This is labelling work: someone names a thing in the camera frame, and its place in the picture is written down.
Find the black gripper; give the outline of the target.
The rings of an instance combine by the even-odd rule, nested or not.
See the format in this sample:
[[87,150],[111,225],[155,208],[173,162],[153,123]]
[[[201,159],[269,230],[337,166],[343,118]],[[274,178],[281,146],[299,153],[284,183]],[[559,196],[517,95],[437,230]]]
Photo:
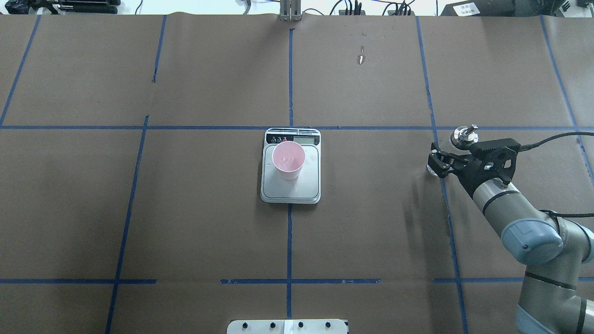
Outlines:
[[499,179],[505,186],[511,184],[511,167],[505,168],[504,160],[473,158],[468,149],[474,141],[462,141],[459,143],[462,148],[455,146],[455,143],[458,142],[444,139],[431,144],[427,170],[433,177],[443,179],[452,170],[471,198],[479,186],[488,180]]

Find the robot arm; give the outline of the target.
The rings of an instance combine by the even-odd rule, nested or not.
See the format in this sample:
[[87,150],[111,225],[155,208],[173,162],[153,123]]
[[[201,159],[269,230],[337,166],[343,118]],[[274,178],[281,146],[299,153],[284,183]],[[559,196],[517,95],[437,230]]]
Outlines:
[[540,146],[514,139],[431,144],[427,167],[455,175],[505,249],[526,266],[515,326],[522,334],[591,334],[593,302],[577,295],[581,267],[593,260],[593,232],[575,214],[539,210],[513,185],[517,155]]

